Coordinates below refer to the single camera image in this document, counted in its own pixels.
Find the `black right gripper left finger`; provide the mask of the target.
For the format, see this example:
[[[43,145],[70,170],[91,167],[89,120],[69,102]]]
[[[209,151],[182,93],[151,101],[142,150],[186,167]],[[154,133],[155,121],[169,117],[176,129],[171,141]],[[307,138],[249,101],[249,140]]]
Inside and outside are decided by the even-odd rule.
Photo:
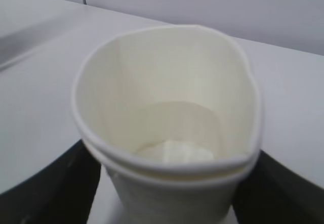
[[[82,140],[1,194],[1,223],[87,223],[101,165]]]

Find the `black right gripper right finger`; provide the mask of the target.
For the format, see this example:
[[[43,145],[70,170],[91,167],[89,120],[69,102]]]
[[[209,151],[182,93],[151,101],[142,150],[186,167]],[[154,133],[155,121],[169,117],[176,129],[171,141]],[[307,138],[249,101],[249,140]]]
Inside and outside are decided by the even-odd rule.
[[[323,189],[261,152],[232,200],[239,223],[323,223]]]

